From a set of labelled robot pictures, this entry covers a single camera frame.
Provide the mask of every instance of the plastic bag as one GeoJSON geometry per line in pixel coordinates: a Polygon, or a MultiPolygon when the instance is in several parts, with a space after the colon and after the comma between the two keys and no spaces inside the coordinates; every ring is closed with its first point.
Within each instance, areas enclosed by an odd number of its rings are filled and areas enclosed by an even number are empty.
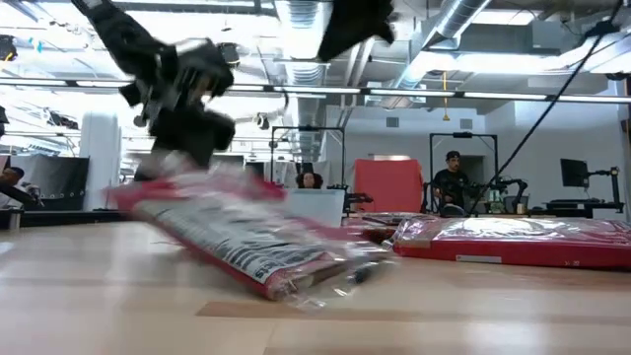
{"type": "Polygon", "coordinates": [[[412,218],[384,247],[401,256],[532,266],[629,268],[631,225],[583,218],[412,218]]]}
{"type": "Polygon", "coordinates": [[[118,208],[167,231],[270,300],[322,307],[324,297],[348,294],[393,256],[346,230],[292,216],[281,207],[283,190],[243,167],[206,173],[182,156],[159,166],[152,159],[145,166],[163,176],[112,189],[118,208]]]}

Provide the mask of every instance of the table surface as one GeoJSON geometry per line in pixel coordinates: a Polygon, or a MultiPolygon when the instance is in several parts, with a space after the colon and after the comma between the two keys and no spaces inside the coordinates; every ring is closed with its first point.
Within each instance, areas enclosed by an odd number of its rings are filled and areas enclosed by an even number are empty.
{"type": "Polygon", "coordinates": [[[143,224],[31,229],[0,235],[0,354],[628,355],[629,291],[624,273],[406,259],[303,315],[143,224]]]}

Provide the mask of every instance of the red panel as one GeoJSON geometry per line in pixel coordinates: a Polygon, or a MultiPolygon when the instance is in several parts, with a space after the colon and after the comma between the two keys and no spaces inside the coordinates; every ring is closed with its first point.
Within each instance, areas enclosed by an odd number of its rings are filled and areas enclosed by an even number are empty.
{"type": "Polygon", "coordinates": [[[416,160],[355,161],[355,192],[373,197],[360,208],[371,212],[419,212],[423,198],[421,166],[416,160]]]}

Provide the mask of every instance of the black shirt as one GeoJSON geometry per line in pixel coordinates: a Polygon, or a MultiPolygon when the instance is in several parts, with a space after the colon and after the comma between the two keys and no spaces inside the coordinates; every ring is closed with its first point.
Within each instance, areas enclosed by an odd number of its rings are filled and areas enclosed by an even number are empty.
{"type": "Polygon", "coordinates": [[[434,176],[434,189],[439,188],[444,196],[450,196],[452,204],[464,208],[463,188],[469,184],[469,177],[463,172],[441,170],[434,176]]]}

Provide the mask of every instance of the man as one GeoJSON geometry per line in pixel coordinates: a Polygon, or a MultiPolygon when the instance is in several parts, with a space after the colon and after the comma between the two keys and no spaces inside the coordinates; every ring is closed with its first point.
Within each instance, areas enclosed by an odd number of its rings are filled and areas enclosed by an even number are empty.
{"type": "MultiPolygon", "coordinates": [[[[7,168],[0,175],[0,183],[21,189],[18,186],[18,182],[24,177],[24,171],[18,167],[7,168]]],[[[22,203],[14,200],[13,198],[0,193],[0,208],[7,207],[20,207],[22,203]]]]}
{"type": "Polygon", "coordinates": [[[460,171],[460,153],[447,153],[447,168],[434,176],[434,195],[441,199],[440,207],[450,203],[464,208],[463,190],[469,184],[468,176],[460,171]]]}

